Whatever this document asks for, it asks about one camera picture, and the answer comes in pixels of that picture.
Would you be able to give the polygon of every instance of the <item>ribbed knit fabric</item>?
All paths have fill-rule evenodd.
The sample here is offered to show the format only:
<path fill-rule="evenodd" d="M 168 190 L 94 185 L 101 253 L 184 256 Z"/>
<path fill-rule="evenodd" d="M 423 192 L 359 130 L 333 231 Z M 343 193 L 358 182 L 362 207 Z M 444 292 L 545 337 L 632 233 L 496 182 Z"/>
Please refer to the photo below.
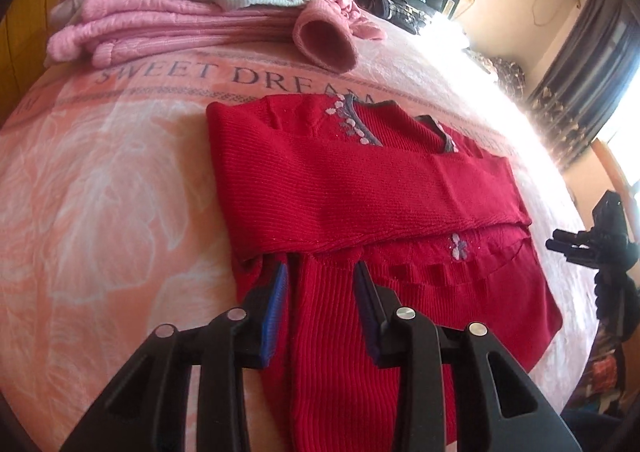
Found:
<path fill-rule="evenodd" d="M 289 267 L 263 383 L 295 450 L 390 449 L 398 371 L 379 371 L 366 355 L 352 291 L 360 259 L 435 323 L 487 324 L 527 370 L 561 327 L 507 160 L 392 102 L 268 96 L 212 103 L 207 121 L 239 296 L 263 266 Z"/>

